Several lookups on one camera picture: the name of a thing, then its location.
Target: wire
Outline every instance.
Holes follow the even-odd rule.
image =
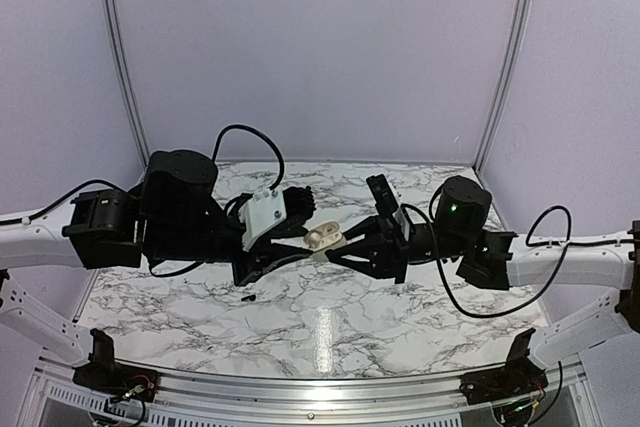
[[[124,192],[120,187],[118,187],[117,185],[112,184],[111,182],[108,182],[106,180],[100,180],[100,179],[94,179],[94,180],[88,180],[86,182],[83,182],[82,184],[78,185],[77,187],[71,189],[69,192],[67,192],[66,194],[64,194],[62,197],[60,197],[58,200],[52,202],[51,204],[49,204],[48,206],[46,206],[44,209],[39,210],[38,212],[36,212],[35,214],[31,214],[29,215],[27,218],[30,221],[39,219],[40,217],[48,214],[49,212],[51,212],[53,209],[55,209],[56,207],[60,206],[60,204],[62,204],[65,200],[67,200],[69,197],[71,197],[72,195],[74,195],[75,193],[79,192],[80,190],[84,189],[85,187],[88,187],[89,185],[93,185],[93,184],[102,184],[102,185],[106,185],[107,187],[111,187],[112,189],[116,189],[119,190],[121,192]],[[5,225],[16,225],[16,224],[21,224],[22,223],[22,219],[23,217],[19,218],[19,219],[6,219],[6,220],[0,220],[0,227],[5,226]]]
[[[145,415],[147,415],[147,404],[145,404],[144,400],[142,399],[138,399],[138,400],[142,404],[142,414],[140,414],[140,418],[134,424],[128,425],[127,427],[138,427],[139,425],[142,424],[142,422],[144,422],[144,417]]]
[[[188,266],[186,266],[184,269],[174,270],[173,272],[166,272],[164,274],[154,273],[153,269],[155,269],[158,265],[162,263],[163,262],[160,262],[159,264],[156,264],[153,267],[149,266],[149,273],[151,274],[152,277],[156,277],[158,279],[166,279],[167,277],[177,277],[178,275],[188,274],[192,270],[195,270],[198,267],[200,267],[202,264],[204,264],[204,262],[193,262],[192,264],[189,264]]]
[[[249,125],[244,125],[244,124],[227,125],[218,134],[218,138],[216,139],[216,145],[213,149],[213,154],[211,155],[211,160],[215,162],[216,159],[218,158],[218,151],[220,150],[220,143],[222,142],[222,138],[230,130],[244,130],[245,132],[249,132],[255,135],[256,137],[261,138],[269,147],[271,147],[271,150],[273,151],[273,153],[276,155],[276,158],[278,159],[278,177],[276,177],[276,180],[273,182],[273,184],[271,184],[271,187],[269,188],[273,190],[276,187],[278,187],[278,185],[280,185],[280,182],[282,182],[282,179],[284,178],[284,158],[282,157],[282,153],[280,152],[280,149],[278,149],[278,146],[275,144],[275,142],[273,142],[273,140],[271,140],[267,136],[267,134],[260,132],[258,129],[254,127],[251,127]]]
[[[556,264],[556,267],[553,269],[553,273],[551,274],[551,276],[549,277],[549,280],[547,280],[547,283],[544,284],[544,287],[542,287],[542,289],[540,289],[540,291],[534,295],[533,297],[531,297],[529,300],[523,302],[522,304],[513,307],[511,309],[507,309],[503,312],[494,312],[491,314],[478,314],[476,312],[470,312],[468,310],[466,310],[464,307],[462,307],[457,299],[455,298],[455,296],[453,295],[453,292],[451,291],[451,287],[449,287],[449,283],[447,282],[447,278],[445,276],[444,273],[444,268],[442,267],[442,260],[440,259],[440,252],[438,250],[438,240],[436,237],[436,233],[433,229],[433,225],[432,223],[429,221],[427,215],[420,210],[418,207],[411,205],[411,204],[402,204],[402,207],[412,210],[415,213],[417,213],[420,217],[422,217],[422,219],[427,223],[427,227],[429,228],[429,232],[431,233],[431,239],[433,240],[433,252],[435,255],[435,261],[436,261],[436,265],[438,266],[438,273],[440,274],[440,279],[442,280],[442,285],[444,286],[444,290],[446,291],[447,295],[449,296],[449,299],[451,300],[451,303],[453,304],[453,306],[463,315],[466,315],[467,317],[471,317],[473,319],[496,319],[498,317],[503,317],[505,315],[509,315],[509,314],[513,314],[514,312],[518,312],[519,310],[524,309],[525,307],[528,307],[529,305],[533,304],[536,300],[538,300],[540,297],[542,297],[544,295],[544,293],[549,289],[549,287],[551,286],[551,284],[553,283],[553,281],[555,280],[556,276],[558,275],[558,272],[560,271],[560,267],[562,266],[562,263],[564,262],[564,258],[567,255],[567,250],[569,249],[569,243],[565,244],[564,248],[562,249],[562,253],[560,254],[560,258],[558,259],[558,263]],[[571,214],[569,213],[569,210],[564,208],[563,210],[566,215],[567,215],[567,239],[571,238]],[[536,220],[536,222],[533,225],[533,228],[535,228],[537,226],[537,224],[540,223],[540,221],[544,218],[544,216],[548,215],[550,212],[553,212],[553,210],[551,209],[547,209],[539,218],[538,220]],[[531,229],[531,231],[529,231],[529,235],[527,235],[527,238],[530,238],[531,233],[533,232],[533,228]]]
[[[144,418],[147,415],[147,405],[144,403],[144,400],[142,400],[142,399],[137,399],[137,400],[142,404],[142,414],[140,415],[138,420],[136,420],[133,424],[127,425],[122,420],[114,423],[114,422],[110,422],[106,418],[105,419],[96,419],[90,411],[87,411],[87,415],[91,419],[92,425],[94,425],[94,426],[95,425],[105,425],[105,426],[108,425],[110,427],[139,427],[140,425],[142,425],[142,422],[144,422]]]
[[[558,362],[558,369],[560,370],[560,379],[558,380],[558,390],[556,391],[556,395],[553,397],[553,400],[551,401],[551,403],[549,403],[549,405],[544,410],[544,412],[542,412],[538,417],[536,417],[534,420],[529,422],[529,426],[535,425],[538,422],[540,422],[540,420],[549,413],[551,408],[558,401],[558,397],[560,397],[560,391],[562,390],[562,381],[564,380],[564,373],[562,371],[562,362]]]
[[[436,220],[435,216],[433,215],[433,203],[436,201],[436,199],[440,196],[441,193],[442,193],[442,185],[436,189],[436,191],[431,196],[431,200],[429,201],[429,217],[431,218],[432,221]]]
[[[540,225],[540,222],[542,222],[544,220],[544,218],[549,215],[551,212],[555,212],[556,210],[560,210],[562,212],[564,212],[567,216],[567,230],[569,232],[571,232],[571,214],[569,212],[569,209],[567,209],[564,205],[554,205],[553,207],[549,207],[547,210],[545,210],[542,214],[540,214],[540,216],[536,219],[536,221],[533,223],[533,225],[531,226],[531,229],[529,230],[529,233],[527,234],[527,237],[524,241],[525,245],[527,247],[546,247],[549,245],[562,245],[560,242],[558,242],[557,240],[552,240],[552,241],[538,241],[538,242],[531,242],[531,237],[533,236],[533,233],[535,232],[536,228],[538,227],[538,225]],[[568,243],[571,247],[602,247],[605,245],[617,245],[617,244],[635,244],[636,240],[634,239],[620,239],[620,240],[616,240],[616,239],[609,239],[609,240],[596,240],[594,242],[573,242],[571,241],[570,237],[567,237],[565,242],[563,243]]]

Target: marble tabletop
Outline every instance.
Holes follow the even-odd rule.
[[[255,191],[273,179],[275,169],[271,163],[222,164],[214,196],[224,204]],[[318,210],[307,227],[337,220],[346,229],[375,214],[366,178],[380,173],[404,202],[424,209],[447,177],[475,178],[464,167],[288,163],[283,187],[313,188]],[[499,228],[495,212],[488,225]],[[462,305],[477,312],[504,310],[532,295],[530,289],[478,290],[454,275],[456,264],[445,269]],[[254,302],[241,300],[249,294],[256,294]],[[515,334],[545,325],[537,303],[495,320],[462,316],[435,264],[410,266],[406,283],[394,285],[312,260],[240,288],[227,264],[169,279],[149,276],[146,265],[105,269],[79,322],[111,335],[120,359],[290,378],[401,376],[501,362]]]

